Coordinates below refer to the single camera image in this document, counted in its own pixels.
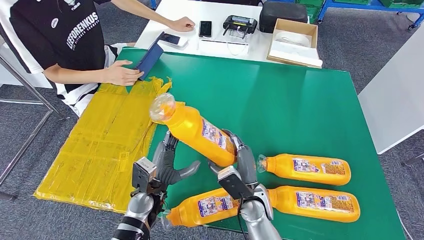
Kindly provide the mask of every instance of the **robotic arm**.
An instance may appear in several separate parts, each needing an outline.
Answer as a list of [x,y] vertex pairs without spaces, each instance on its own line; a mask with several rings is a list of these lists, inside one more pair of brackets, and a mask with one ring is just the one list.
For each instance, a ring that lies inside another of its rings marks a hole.
[[274,218],[273,208],[267,189],[258,182],[252,150],[237,135],[224,131],[231,137],[236,148],[237,169],[233,166],[221,169],[210,160],[209,168],[217,174],[219,184],[233,199],[241,199],[239,213],[246,222],[249,239],[281,240],[280,234],[271,223]]
[[132,186],[135,191],[130,194],[128,208],[112,240],[148,240],[158,214],[164,211],[168,185],[197,172],[198,160],[187,168],[174,169],[177,144],[178,139],[168,131],[157,145],[152,162],[142,157],[133,164]]
[[[236,148],[237,169],[224,169],[209,161],[210,169],[217,174],[219,184],[233,197],[241,199],[239,209],[245,220],[249,239],[281,240],[271,220],[273,208],[267,189],[258,182],[256,164],[251,149],[229,131]],[[132,186],[127,211],[116,229],[112,240],[148,240],[151,227],[156,222],[167,197],[168,185],[189,177],[197,172],[200,162],[194,161],[189,167],[175,170],[174,157],[178,139],[168,131],[154,152],[153,161],[142,157],[133,164]]]

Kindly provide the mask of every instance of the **white paper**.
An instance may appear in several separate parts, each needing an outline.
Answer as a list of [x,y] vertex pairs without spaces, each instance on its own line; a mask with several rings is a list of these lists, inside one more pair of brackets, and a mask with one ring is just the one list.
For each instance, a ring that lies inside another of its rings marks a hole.
[[319,68],[323,65],[323,61],[318,57],[316,48],[299,46],[275,40],[272,41],[269,55]]
[[310,48],[311,45],[312,45],[311,44],[312,43],[312,36],[311,35],[306,35],[306,34],[301,34],[301,33],[291,32],[291,31],[285,31],[285,30],[278,30],[278,29],[274,30],[272,40],[277,40],[278,35],[280,33],[291,33],[293,35],[298,35],[298,36],[304,37],[304,38],[306,38],[309,41],[309,43],[307,44],[306,47]]

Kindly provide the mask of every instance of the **green table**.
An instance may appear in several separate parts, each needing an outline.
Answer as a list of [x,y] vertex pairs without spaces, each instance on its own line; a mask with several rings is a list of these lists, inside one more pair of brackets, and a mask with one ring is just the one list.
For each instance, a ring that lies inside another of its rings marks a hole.
[[[124,50],[120,59],[139,61],[145,50]],[[260,173],[267,188],[283,185],[354,194],[361,215],[341,223],[280,213],[273,224],[290,240],[405,239],[385,176],[348,72],[238,59],[164,53],[148,76],[172,78],[169,91],[197,108],[219,128],[230,129],[255,156],[281,153],[340,158],[352,177],[344,186],[279,178]],[[157,127],[148,158],[166,133]],[[180,142],[175,167],[200,160],[199,171],[168,188],[169,208],[184,199],[220,187],[204,156]],[[236,217],[211,226],[239,231]]]

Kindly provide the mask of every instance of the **plastic bottle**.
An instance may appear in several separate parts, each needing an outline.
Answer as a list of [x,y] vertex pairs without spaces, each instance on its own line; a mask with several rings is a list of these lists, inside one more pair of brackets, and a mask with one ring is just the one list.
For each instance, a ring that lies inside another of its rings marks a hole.
[[[350,193],[306,187],[280,186],[269,189],[272,207],[281,213],[350,223],[358,220],[358,200]],[[161,218],[165,229],[195,227],[237,215],[239,201],[224,188],[189,197],[167,210]]]
[[195,227],[237,215],[239,201],[224,188],[189,197],[162,215],[165,229],[172,226]]
[[268,190],[272,207],[285,214],[351,223],[361,210],[357,198],[347,192],[295,186]]
[[219,166],[227,167],[235,163],[235,148],[230,137],[204,119],[197,109],[176,104],[172,94],[157,96],[149,112],[154,122],[167,125],[177,139]]
[[281,178],[321,184],[345,185],[351,180],[351,168],[345,160],[319,156],[279,154],[274,157],[259,155],[257,170],[273,173]]

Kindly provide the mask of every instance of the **clear bottle cap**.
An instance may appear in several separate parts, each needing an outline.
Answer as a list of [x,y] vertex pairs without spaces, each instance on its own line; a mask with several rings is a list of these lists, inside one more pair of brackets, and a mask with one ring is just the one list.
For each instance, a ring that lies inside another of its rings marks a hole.
[[256,169],[258,173],[263,173],[267,170],[268,167],[268,160],[267,157],[260,154],[259,157],[257,157],[257,163],[256,163]]
[[157,96],[150,105],[150,118],[154,122],[166,121],[175,112],[176,102],[171,93],[162,93]]
[[169,209],[166,209],[163,213],[162,216],[160,217],[160,222],[162,223],[163,229],[165,231],[169,231],[173,225],[171,223],[171,221],[169,221],[169,219],[167,218],[167,216],[171,213],[171,211]]

